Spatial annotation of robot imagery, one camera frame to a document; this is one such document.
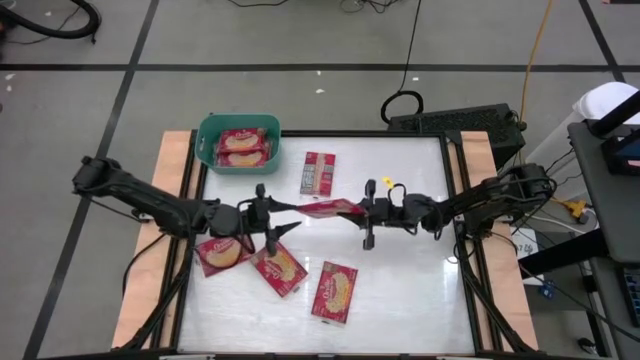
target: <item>black metal frame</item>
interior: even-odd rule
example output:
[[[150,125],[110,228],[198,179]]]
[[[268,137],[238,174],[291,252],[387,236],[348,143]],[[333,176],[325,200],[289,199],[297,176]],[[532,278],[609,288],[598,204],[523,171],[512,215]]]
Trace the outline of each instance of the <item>black metal frame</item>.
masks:
[[[456,189],[455,189],[455,184],[454,184],[454,180],[453,180],[453,171],[452,171],[452,167],[451,167],[451,162],[450,162],[450,156],[449,156],[449,149],[448,149],[448,140],[457,140],[460,139],[459,136],[459,132],[457,133],[458,135],[456,136],[455,133],[450,133],[448,132],[447,134],[445,133],[425,133],[425,134],[411,134],[411,133],[392,133],[392,132],[386,132],[386,131],[333,131],[333,130],[327,130],[327,131],[306,131],[306,130],[289,130],[289,131],[282,131],[282,136],[283,137],[368,137],[368,138],[372,138],[372,137],[386,137],[386,138],[437,138],[440,141],[440,148],[441,148],[441,152],[442,152],[442,160],[443,160],[443,165],[444,165],[444,171],[445,171],[445,179],[446,179],[446,183],[447,183],[447,190],[449,193],[449,196],[454,196]],[[181,190],[180,190],[180,195],[181,196],[186,196],[187,192],[188,192],[188,188],[189,188],[189,180],[191,179],[191,174],[192,174],[192,169],[193,169],[193,143],[195,141],[195,132],[192,132],[191,134],[191,139],[190,139],[190,144],[189,144],[189,154],[187,155],[187,163],[185,164],[185,171],[184,171],[184,177],[183,177],[183,181],[182,181],[182,186],[181,186]],[[469,183],[469,175],[468,175],[468,170],[467,170],[467,166],[466,166],[466,161],[465,161],[465,157],[464,157],[464,150],[462,148],[462,143],[461,141],[453,141],[455,148],[456,148],[456,152],[457,152],[457,158],[458,158],[458,166],[460,168],[460,174],[462,177],[462,183],[463,183],[463,187],[464,189],[467,189],[470,187],[470,183]],[[204,164],[201,164],[200,167],[200,173],[198,176],[198,182],[197,182],[197,187],[196,187],[196,199],[201,199],[203,192],[204,192],[204,185],[205,185],[205,180],[206,180],[206,166]],[[455,236],[456,236],[456,242],[459,245],[459,251],[460,251],[460,256],[461,257],[466,257],[467,256],[467,252],[466,252],[466,246],[465,246],[465,239],[461,237],[461,232],[459,231],[459,227],[455,226],[456,222],[454,222],[454,228],[455,228]],[[189,261],[189,263],[192,262],[193,259],[193,252],[189,251],[189,249],[191,249],[193,246],[195,245],[195,237],[191,237],[190,239],[188,239],[188,244],[186,247],[186,251],[185,251],[185,258]],[[476,250],[476,259],[478,260],[478,267],[479,267],[479,280],[482,284],[482,286],[484,287],[482,290],[485,290],[485,292],[489,295],[489,300],[492,301],[492,296],[491,296],[491,289],[490,289],[490,283],[489,283],[489,278],[488,278],[488,272],[486,269],[486,260],[484,258],[484,251],[480,250],[482,249],[482,243],[481,242],[477,242],[475,244],[476,247],[478,247],[479,250]],[[171,257],[171,259],[167,260],[167,265],[165,267],[165,272],[164,275],[165,277],[163,278],[163,289],[161,291],[161,295],[164,294],[167,291],[167,287],[168,284],[170,283],[170,278],[173,275],[173,268],[175,265],[175,261],[176,261],[176,256],[177,254],[177,242],[175,245],[175,248],[173,249],[173,251],[170,251],[169,256]],[[460,266],[460,271],[461,273],[464,273],[465,271],[472,271],[470,267],[465,268],[465,266]],[[171,332],[171,338],[170,338],[170,347],[169,348],[157,348],[159,341],[160,341],[160,334],[162,332],[162,328],[161,328],[161,324],[164,321],[160,321],[159,324],[156,326],[156,328],[154,329],[154,335],[152,336],[152,342],[150,343],[151,348],[147,349],[147,350],[118,350],[118,351],[113,351],[113,352],[108,352],[108,353],[99,353],[99,354],[84,354],[84,355],[74,355],[74,356],[64,356],[64,357],[57,357],[57,358],[50,358],[50,359],[57,359],[57,360],[99,360],[99,359],[114,359],[114,360],[130,360],[130,359],[159,359],[161,356],[169,356],[169,355],[177,355],[177,342],[178,342],[178,338],[179,338],[179,334],[180,334],[180,328],[181,328],[181,324],[182,324],[182,318],[184,315],[184,304],[185,304],[185,298],[186,298],[186,293],[187,293],[187,286],[188,286],[188,281],[186,281],[184,283],[184,285],[181,287],[180,291],[178,292],[177,296],[177,304],[176,304],[176,315],[174,318],[174,323],[173,323],[173,329]],[[473,340],[473,344],[474,344],[474,349],[475,349],[475,356],[482,356],[483,358],[487,358],[487,359],[495,359],[495,360],[519,360],[519,359],[540,359],[540,360],[572,360],[572,359],[578,359],[578,358],[569,358],[569,357],[557,357],[557,356],[547,356],[543,353],[529,353],[529,354],[518,354],[518,353],[505,353],[505,352],[500,352],[500,351],[487,351],[482,349],[482,339],[480,337],[480,328],[479,328],[479,319],[478,319],[478,314],[477,314],[477,308],[476,308],[476,303],[475,303],[475,296],[474,296],[474,292],[471,289],[471,286],[469,284],[467,284],[467,282],[464,282],[464,291],[465,291],[465,298],[466,298],[466,302],[467,302],[467,310],[469,313],[469,323],[470,323],[470,327],[471,327],[471,336],[472,336],[472,340]],[[498,330],[497,325],[495,324],[495,322],[491,319],[490,316],[487,316],[487,318],[489,319],[489,324],[491,326],[491,337],[492,337],[492,344],[494,346],[494,348],[496,348],[496,344],[499,344],[500,347],[499,349],[502,349],[501,347],[501,335],[500,332]],[[333,355],[333,356],[329,356],[332,359],[362,359],[361,356],[344,356],[344,355]],[[296,359],[302,359],[302,358],[307,358],[307,359],[318,359],[320,358],[319,355],[275,355],[275,354],[254,354],[254,355],[247,355],[247,354],[216,354],[215,355],[216,359],[224,359],[224,358],[229,358],[229,359],[237,359],[237,358],[243,358],[243,359],[288,359],[288,358],[296,358]],[[405,359],[405,358],[415,358],[413,356],[409,357],[408,354],[400,354],[400,355],[389,355],[389,356],[376,356],[376,358],[379,359]],[[437,357],[435,356],[420,356],[419,358],[422,359],[436,359]]]

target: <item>gray floor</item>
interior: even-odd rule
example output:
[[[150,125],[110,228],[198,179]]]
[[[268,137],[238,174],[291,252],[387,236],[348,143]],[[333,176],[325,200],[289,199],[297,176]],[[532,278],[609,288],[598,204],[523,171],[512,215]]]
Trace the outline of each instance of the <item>gray floor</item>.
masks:
[[[108,155],[145,180],[151,179],[162,132],[197,127],[209,112],[269,112],[285,129],[384,129],[379,107],[397,90],[402,73],[384,71],[384,66],[337,71],[336,64],[402,64],[417,4],[405,0],[383,15],[370,8],[348,15],[338,0],[291,0],[280,7],[246,9],[223,0],[93,2],[104,19],[95,45],[88,39],[2,45],[0,347],[6,359],[22,358],[25,352],[78,208],[78,198],[70,194],[71,177],[82,155],[96,153],[105,129],[113,130],[117,122]],[[406,88],[422,93],[427,111],[500,102],[518,110],[524,73],[493,65],[526,64],[545,4],[423,1],[412,64],[456,66],[410,71]],[[628,66],[640,65],[640,5],[588,4],[624,78],[640,86],[640,74],[631,72],[637,67]],[[139,37],[155,5],[148,37]],[[15,10],[57,27],[74,5],[18,0]],[[81,12],[68,26],[84,21]],[[9,36],[18,41],[38,37],[21,28]],[[614,68],[593,68],[611,64],[577,0],[555,1],[536,63],[579,66],[573,72],[555,68],[532,74],[525,154],[584,92],[614,79],[604,71]],[[64,64],[86,66],[67,71],[58,66]],[[229,72],[215,66],[145,68],[150,64],[311,65],[305,71],[248,66]],[[466,65],[481,66],[470,71]],[[118,94],[124,103],[116,102]],[[411,102],[398,101],[390,110],[406,114],[414,109]],[[108,350],[120,307],[120,277],[136,234],[136,224],[90,208],[39,356]],[[540,343],[562,349],[553,345],[556,340],[545,339],[556,333],[570,339],[576,332],[553,325],[557,319],[545,319],[534,318]]]

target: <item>red snack package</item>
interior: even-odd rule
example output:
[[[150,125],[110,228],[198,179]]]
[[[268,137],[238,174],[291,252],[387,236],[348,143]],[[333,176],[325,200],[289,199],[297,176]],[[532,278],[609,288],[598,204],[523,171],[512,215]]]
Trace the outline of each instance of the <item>red snack package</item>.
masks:
[[[269,256],[267,249],[263,248],[251,258],[251,263],[278,295],[285,297],[298,288],[307,271],[279,242],[276,249],[278,252]]]
[[[265,149],[265,134],[263,128],[224,130],[220,136],[218,154],[247,152]]]
[[[331,196],[335,165],[334,154],[307,152],[302,170],[300,194]]]
[[[207,240],[196,249],[205,277],[232,268],[251,257],[238,240],[231,237]]]
[[[356,269],[325,261],[311,314],[346,324],[357,275]]]
[[[269,160],[265,150],[218,154],[217,166],[220,167],[263,167]]]
[[[338,213],[364,214],[365,210],[347,199],[321,201],[298,206],[298,212],[315,219],[338,216]]]

